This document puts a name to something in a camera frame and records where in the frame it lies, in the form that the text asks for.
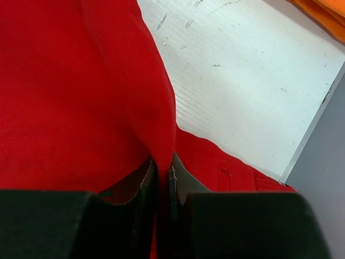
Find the red trousers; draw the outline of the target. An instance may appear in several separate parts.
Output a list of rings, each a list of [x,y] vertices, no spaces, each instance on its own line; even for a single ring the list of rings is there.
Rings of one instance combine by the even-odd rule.
[[[212,191],[291,192],[176,123],[175,94],[137,1],[1,1],[1,188],[99,193],[158,166],[151,258],[171,258],[177,153]]]

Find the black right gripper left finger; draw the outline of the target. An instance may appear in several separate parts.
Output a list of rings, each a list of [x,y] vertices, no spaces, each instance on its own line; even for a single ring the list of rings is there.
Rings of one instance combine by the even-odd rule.
[[[157,167],[145,161],[111,188],[1,191],[1,258],[149,258]]]

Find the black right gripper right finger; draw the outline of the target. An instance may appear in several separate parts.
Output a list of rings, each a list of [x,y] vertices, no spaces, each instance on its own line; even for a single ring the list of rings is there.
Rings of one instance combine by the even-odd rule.
[[[175,155],[169,168],[174,258],[330,258],[303,196],[213,192]]]

